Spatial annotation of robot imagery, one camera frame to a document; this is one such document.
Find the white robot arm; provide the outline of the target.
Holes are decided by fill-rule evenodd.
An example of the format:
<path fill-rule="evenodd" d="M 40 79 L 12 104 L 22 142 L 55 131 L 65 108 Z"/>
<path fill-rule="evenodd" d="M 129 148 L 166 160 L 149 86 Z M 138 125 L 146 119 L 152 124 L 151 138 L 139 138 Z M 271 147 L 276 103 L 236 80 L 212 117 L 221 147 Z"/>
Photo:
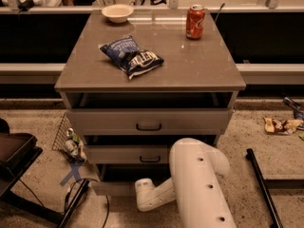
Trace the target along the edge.
<path fill-rule="evenodd" d="M 158 186 L 150 179 L 135 182 L 140 211 L 174 200 L 182 228 L 237 228 L 218 182 L 230 170 L 220 150 L 196 139 L 180 139 L 171 147 L 169 169 L 170 178 Z"/>

